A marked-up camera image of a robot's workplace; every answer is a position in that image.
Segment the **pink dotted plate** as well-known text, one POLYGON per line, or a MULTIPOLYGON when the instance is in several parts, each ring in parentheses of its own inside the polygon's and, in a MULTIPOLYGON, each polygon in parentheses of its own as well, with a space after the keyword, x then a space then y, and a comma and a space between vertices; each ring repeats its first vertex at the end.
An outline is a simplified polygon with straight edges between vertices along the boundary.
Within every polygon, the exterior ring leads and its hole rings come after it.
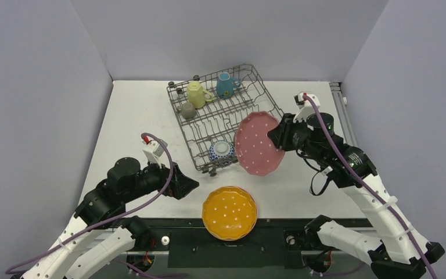
POLYGON ((268 112, 251 112, 235 134, 235 154, 248 174, 266 176, 275 171, 285 156, 267 136, 278 126, 277 118, 268 112))

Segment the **red patterned bowl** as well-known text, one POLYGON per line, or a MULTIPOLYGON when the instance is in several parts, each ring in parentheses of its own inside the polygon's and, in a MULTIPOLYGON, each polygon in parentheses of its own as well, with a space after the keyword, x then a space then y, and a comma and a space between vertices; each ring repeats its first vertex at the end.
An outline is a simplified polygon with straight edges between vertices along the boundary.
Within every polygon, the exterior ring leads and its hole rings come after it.
POLYGON ((226 140, 213 142, 208 150, 208 157, 212 162, 216 162, 218 167, 229 166, 234 159, 235 149, 226 140))

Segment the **yellow plate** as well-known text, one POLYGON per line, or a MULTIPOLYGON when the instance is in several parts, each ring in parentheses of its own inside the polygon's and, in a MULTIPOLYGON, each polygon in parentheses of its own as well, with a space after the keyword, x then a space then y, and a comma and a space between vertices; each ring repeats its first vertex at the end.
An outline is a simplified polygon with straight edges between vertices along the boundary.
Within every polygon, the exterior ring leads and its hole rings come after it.
POLYGON ((212 236, 223 241, 243 238, 243 190, 236 186, 226 186, 209 193, 202 204, 202 220, 212 236))

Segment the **blue floral mug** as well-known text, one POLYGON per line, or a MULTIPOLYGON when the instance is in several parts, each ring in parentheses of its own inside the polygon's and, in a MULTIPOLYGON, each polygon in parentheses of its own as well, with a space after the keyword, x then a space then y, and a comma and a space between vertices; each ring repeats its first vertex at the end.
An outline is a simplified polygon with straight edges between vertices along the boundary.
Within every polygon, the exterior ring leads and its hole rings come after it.
POLYGON ((234 91, 241 87, 241 81, 228 72, 222 72, 217 77, 216 92, 219 98, 227 99, 234 96, 234 91))

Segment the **grey wire dish rack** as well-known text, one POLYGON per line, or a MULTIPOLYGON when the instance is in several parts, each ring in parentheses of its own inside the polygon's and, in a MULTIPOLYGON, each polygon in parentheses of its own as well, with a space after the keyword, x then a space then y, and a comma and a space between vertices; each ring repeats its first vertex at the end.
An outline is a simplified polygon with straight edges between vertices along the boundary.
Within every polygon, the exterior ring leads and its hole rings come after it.
POLYGON ((235 143, 235 134, 240 122, 252 112, 266 111, 280 120, 283 110, 275 102, 263 79, 251 64, 240 64, 225 71, 233 78, 242 82, 234 91, 234 95, 227 99, 216 97, 197 110, 192 119, 181 116, 182 105, 188 101, 186 87, 189 81, 170 81, 167 93, 170 104, 176 115, 178 125, 188 147, 195 169, 203 174, 215 176, 223 167, 236 163, 237 157, 228 159, 210 159, 210 146, 225 140, 235 143))

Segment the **small grey cup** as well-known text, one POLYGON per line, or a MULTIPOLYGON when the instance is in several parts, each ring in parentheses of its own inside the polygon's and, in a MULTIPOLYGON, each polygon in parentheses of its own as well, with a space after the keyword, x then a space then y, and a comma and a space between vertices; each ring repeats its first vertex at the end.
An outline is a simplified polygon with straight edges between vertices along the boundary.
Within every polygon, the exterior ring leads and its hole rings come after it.
POLYGON ((195 118, 197 115, 197 111, 192 103, 185 102, 181 105, 180 114, 184 119, 188 120, 195 118))

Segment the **pale yellow mug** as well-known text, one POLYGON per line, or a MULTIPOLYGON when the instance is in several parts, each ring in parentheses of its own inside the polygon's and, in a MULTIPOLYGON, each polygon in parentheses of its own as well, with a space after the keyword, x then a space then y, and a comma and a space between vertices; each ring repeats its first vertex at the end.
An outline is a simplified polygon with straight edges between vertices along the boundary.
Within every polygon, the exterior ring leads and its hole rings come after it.
POLYGON ((191 81, 186 86, 188 102, 196 109, 202 108, 207 102, 214 100, 212 92, 205 90, 198 81, 191 81))

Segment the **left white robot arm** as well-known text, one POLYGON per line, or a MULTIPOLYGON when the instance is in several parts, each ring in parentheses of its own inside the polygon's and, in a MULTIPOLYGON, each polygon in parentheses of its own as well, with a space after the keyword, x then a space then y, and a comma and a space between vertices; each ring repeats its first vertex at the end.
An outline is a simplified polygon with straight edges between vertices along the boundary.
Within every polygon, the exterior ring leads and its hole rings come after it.
POLYGON ((134 158, 121 158, 76 207, 68 225, 49 251, 5 273, 12 278, 90 278, 115 257, 131 249, 155 246, 150 227, 126 211, 126 204, 157 192, 180 200, 199 186, 175 162, 169 167, 149 163, 144 169, 134 158))

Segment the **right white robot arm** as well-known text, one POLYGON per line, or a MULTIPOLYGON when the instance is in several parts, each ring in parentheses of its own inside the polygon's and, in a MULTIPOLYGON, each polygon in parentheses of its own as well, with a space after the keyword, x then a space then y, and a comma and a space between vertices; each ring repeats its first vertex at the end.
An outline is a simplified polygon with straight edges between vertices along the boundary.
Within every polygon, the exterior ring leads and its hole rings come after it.
POLYGON ((320 215, 306 225, 305 243, 341 250, 367 264, 377 278, 421 278, 432 273, 444 248, 414 228, 366 153, 336 135, 334 123, 328 113, 311 114, 305 120, 287 113, 267 135, 278 149, 315 161, 327 182, 358 206, 377 236, 361 234, 320 215))

